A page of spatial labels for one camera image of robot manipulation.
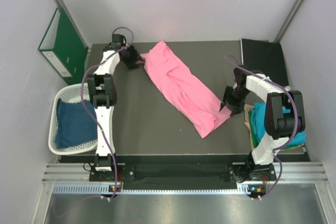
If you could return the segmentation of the pink towel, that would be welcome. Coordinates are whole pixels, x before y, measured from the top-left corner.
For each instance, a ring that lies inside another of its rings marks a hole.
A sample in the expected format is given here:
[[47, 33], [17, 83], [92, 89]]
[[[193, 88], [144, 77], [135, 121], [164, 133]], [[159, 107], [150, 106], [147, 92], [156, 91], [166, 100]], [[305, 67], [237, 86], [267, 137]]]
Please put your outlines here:
[[194, 125], [201, 138], [230, 118], [219, 98], [161, 41], [141, 55], [144, 70], [163, 96]]

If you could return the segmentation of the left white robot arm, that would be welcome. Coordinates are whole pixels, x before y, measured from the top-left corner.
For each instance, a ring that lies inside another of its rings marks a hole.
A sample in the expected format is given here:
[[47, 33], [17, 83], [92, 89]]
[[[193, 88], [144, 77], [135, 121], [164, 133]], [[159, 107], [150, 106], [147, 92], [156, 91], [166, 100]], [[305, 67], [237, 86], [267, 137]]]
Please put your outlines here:
[[139, 55], [129, 47], [125, 36], [113, 34], [112, 41], [103, 50], [97, 69], [86, 78], [89, 99], [98, 122], [93, 181], [118, 180], [119, 168], [115, 159], [112, 133], [113, 110], [117, 103], [113, 73], [120, 62], [130, 69], [135, 68], [138, 59]]

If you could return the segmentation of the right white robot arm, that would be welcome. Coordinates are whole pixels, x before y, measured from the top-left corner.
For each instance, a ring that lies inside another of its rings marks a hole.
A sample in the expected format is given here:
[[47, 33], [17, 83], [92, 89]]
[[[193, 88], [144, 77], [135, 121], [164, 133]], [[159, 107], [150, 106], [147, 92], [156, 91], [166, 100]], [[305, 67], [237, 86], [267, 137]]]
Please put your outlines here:
[[252, 150], [244, 165], [232, 168], [232, 179], [242, 183], [246, 180], [260, 179], [270, 174], [271, 165], [277, 153], [306, 127], [302, 93], [286, 90], [260, 72], [251, 72], [238, 66], [234, 69], [235, 84], [227, 86], [220, 104], [231, 115], [244, 110], [249, 93], [254, 93], [266, 104], [264, 127], [265, 134], [258, 146]]

